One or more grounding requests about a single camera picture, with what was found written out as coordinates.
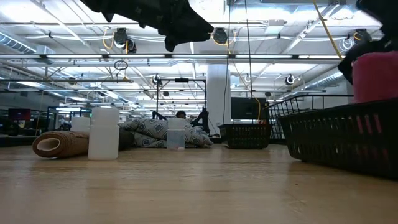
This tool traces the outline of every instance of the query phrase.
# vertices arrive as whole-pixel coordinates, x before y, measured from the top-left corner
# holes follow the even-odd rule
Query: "white column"
[[[207,110],[209,111],[210,134],[220,134],[218,126],[231,122],[231,79],[229,76],[227,65],[208,65],[207,67]]]

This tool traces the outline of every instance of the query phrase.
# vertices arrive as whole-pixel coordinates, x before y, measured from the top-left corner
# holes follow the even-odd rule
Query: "pink container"
[[[354,63],[353,82],[356,103],[398,97],[398,52],[363,55]]]

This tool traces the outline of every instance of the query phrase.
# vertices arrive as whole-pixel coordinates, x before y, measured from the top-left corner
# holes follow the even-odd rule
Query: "yellow cable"
[[[112,47],[113,47],[113,40],[114,40],[114,32],[113,32],[113,34],[112,34],[112,44],[111,44],[110,47],[108,47],[108,46],[106,45],[106,43],[105,43],[105,36],[106,36],[106,31],[107,31],[107,30],[108,30],[108,29],[105,28],[104,39],[102,40],[102,43],[104,44],[104,46],[105,46],[107,49],[112,49]]]
[[[213,39],[213,41],[214,41],[214,43],[216,43],[216,44],[218,44],[218,45],[223,45],[223,44],[217,43],[214,39]],[[234,39],[233,39],[229,44],[232,44],[232,43],[235,42],[235,41],[236,41],[236,33],[234,33]],[[249,89],[249,87],[246,85],[246,83],[245,83],[244,80],[242,79],[242,76],[241,76],[241,74],[239,73],[238,68],[236,67],[236,64],[235,64],[234,60],[232,60],[232,62],[234,63],[236,72],[238,73],[239,78],[241,79],[242,83],[244,84],[244,86],[246,87],[246,89]],[[257,102],[259,103],[259,116],[257,117],[257,120],[260,121],[260,117],[261,117],[261,103],[260,103],[260,101],[253,95],[253,93],[251,93],[251,94],[252,94],[253,98],[256,99]]]
[[[236,68],[236,64],[235,64],[235,62],[232,60],[232,62],[234,63],[234,66],[235,66],[235,69],[236,69],[236,72],[238,73],[238,75],[239,75],[239,78],[241,79],[241,81],[243,82],[243,85],[246,87],[246,89],[249,89],[249,87],[246,85],[246,83],[244,82],[244,80],[243,80],[243,78],[242,78],[242,76],[241,76],[241,74],[239,73],[239,71],[238,71],[238,68]],[[253,93],[251,93],[252,94],[252,96],[253,96],[253,98],[254,99],[256,99],[257,100],[257,102],[259,103],[259,116],[258,116],[258,118],[257,118],[257,120],[258,121],[260,121],[260,117],[261,117],[261,103],[260,103],[260,101],[257,99],[257,97],[255,97],[254,95],[253,95]]]
[[[337,45],[336,45],[335,41],[333,40],[333,37],[331,36],[331,34],[329,32],[328,26],[326,26],[325,20],[323,19],[322,15],[321,15],[321,12],[319,11],[319,8],[318,8],[318,5],[317,5],[317,0],[313,0],[313,5],[315,6],[315,9],[317,10],[318,17],[320,18],[320,20],[322,22],[322,25],[325,28],[326,33],[328,34],[328,37],[330,39],[331,44],[333,45],[333,48],[335,49],[335,51],[336,51],[338,57],[340,58],[340,60],[343,60],[343,57],[341,56],[341,54],[340,54],[340,52],[339,52],[339,50],[337,48]]]
[[[356,40],[361,40],[360,38],[357,37],[357,34],[358,34],[357,32],[354,34],[354,38],[355,38]]]
[[[217,45],[220,45],[220,46],[228,46],[228,44],[219,44],[219,43],[217,43],[217,42],[214,40],[214,37],[213,37],[213,36],[211,36],[211,39],[212,39],[213,42],[216,43]],[[235,42],[235,40],[236,40],[236,33],[234,33],[234,39],[231,40],[231,42],[230,42],[229,44],[232,44],[233,42]]]

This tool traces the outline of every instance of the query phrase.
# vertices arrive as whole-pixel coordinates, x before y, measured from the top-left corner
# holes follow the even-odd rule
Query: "cord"
[[[238,68],[236,68],[236,64],[235,64],[235,62],[234,62],[233,60],[232,60],[232,63],[234,63],[236,72],[238,73],[239,78],[240,78],[241,81],[243,82],[244,86],[246,87],[246,89],[249,89],[249,87],[248,87],[248,86],[246,85],[246,83],[244,82],[244,80],[243,80],[241,74],[239,73]],[[253,93],[252,93],[252,97],[253,97],[254,99],[256,99],[257,102],[259,103],[259,116],[258,116],[257,120],[260,121],[260,117],[261,117],[261,103],[260,103],[259,99],[257,99],[257,97],[255,97],[255,96],[253,95]]]
[[[107,30],[108,30],[108,28],[105,28],[104,37],[106,36],[106,31],[107,31]],[[105,39],[102,40],[102,43],[104,44],[104,46],[105,46],[107,49],[112,49],[112,47],[113,47],[113,40],[114,40],[114,32],[113,32],[113,34],[112,34],[112,43],[111,43],[111,46],[110,46],[110,47],[106,45]]]
[[[229,7],[229,12],[228,12],[228,40],[229,40],[229,34],[230,34],[230,30],[231,30],[231,7]],[[224,121],[225,121],[225,103],[226,103],[226,100],[225,100],[225,96],[226,96],[226,88],[227,88],[227,86],[228,86],[228,79],[229,79],[229,74],[228,74],[228,67],[229,67],[229,54],[230,54],[230,51],[229,51],[229,41],[227,41],[227,46],[226,46],[226,49],[227,49],[227,52],[228,52],[228,56],[227,56],[227,58],[226,58],[226,72],[225,72],[225,76],[226,76],[226,79],[225,79],[225,89],[224,89],[224,110],[223,110],[223,124],[224,124]]]
[[[214,40],[214,37],[213,36],[211,36],[211,39],[213,40],[213,42],[214,43],[216,43],[217,45],[220,45],[220,46],[227,46],[228,44],[219,44],[219,43],[217,43],[215,40]],[[229,43],[229,44],[232,44],[233,42],[235,42],[236,41],[236,33],[234,33],[234,39],[233,40],[231,40],[231,42]]]
[[[250,70],[250,93],[251,93],[251,98],[253,99],[253,83],[252,83],[252,78],[251,78],[251,49],[250,49],[250,33],[249,33],[249,18],[248,18],[248,2],[247,0],[244,0],[244,9],[246,11],[246,28],[248,29],[248,46],[249,46],[249,70]],[[260,101],[255,98],[257,102],[259,103],[259,117],[257,119],[257,122],[260,120],[260,112],[261,112],[261,103]]]
[[[38,130],[38,128],[39,128],[40,115],[42,114],[43,96],[44,96],[44,91],[42,91],[42,98],[41,98],[41,100],[40,100],[39,117],[37,118],[35,136],[37,136],[37,130]]]
[[[355,38],[356,40],[361,40],[359,37],[357,37],[357,35],[358,35],[358,33],[357,33],[357,32],[355,32],[355,34],[354,34],[354,38]]]
[[[315,6],[315,10],[317,10],[318,17],[322,22],[323,27],[325,28],[326,33],[328,34],[328,37],[330,39],[331,44],[333,45],[333,48],[335,49],[339,59],[342,61],[343,57],[340,54],[340,51],[338,50],[335,41],[333,40],[333,37],[331,36],[328,26],[326,26],[325,20],[323,19],[323,16],[321,15],[321,12],[319,11],[318,5],[317,5],[317,0],[313,0],[313,5]]]

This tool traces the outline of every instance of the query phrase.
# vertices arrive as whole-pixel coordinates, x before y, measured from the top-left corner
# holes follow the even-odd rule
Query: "monitor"
[[[258,99],[261,104],[260,120],[268,120],[268,110],[264,110],[268,106],[267,99]],[[231,98],[231,119],[255,119],[259,116],[259,103],[254,98]]]

